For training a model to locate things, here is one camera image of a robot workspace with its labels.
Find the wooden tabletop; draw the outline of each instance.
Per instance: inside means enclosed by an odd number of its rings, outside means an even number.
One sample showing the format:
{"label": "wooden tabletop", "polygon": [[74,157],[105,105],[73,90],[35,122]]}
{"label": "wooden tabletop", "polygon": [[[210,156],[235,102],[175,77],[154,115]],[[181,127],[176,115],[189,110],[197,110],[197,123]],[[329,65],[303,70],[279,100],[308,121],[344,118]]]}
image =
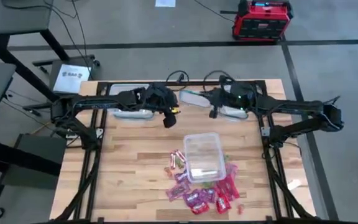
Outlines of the wooden tabletop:
{"label": "wooden tabletop", "polygon": [[[98,82],[83,82],[82,95],[95,95]],[[281,80],[266,80],[270,96],[285,99]],[[201,86],[189,89],[200,90]],[[262,159],[262,142],[257,118],[250,113],[246,121],[230,121],[208,117],[209,109],[180,104],[177,123],[170,129],[163,127],[163,115],[156,114],[151,121],[123,121],[109,116],[106,120],[92,220],[104,217],[107,222],[155,220],[265,220],[275,216],[265,161]],[[77,118],[89,125],[91,111],[83,111]],[[291,116],[274,114],[275,124],[291,124]],[[183,149],[183,138],[188,134],[219,134],[224,154],[229,162],[239,167],[235,185],[241,195],[231,202],[233,209],[220,215],[216,206],[210,211],[194,215],[179,198],[169,202],[165,191],[175,185],[164,173],[169,166],[170,151]],[[296,144],[296,139],[288,142]],[[294,196],[314,214],[313,202],[303,169],[300,151],[285,144],[281,148],[287,182],[300,180],[301,185],[292,190]],[[50,218],[57,217],[78,190],[84,150],[67,149],[53,201]],[[201,188],[191,185],[192,189]],[[279,191],[283,215],[284,201]],[[84,216],[86,197],[83,202]],[[242,215],[237,205],[244,204]]]}

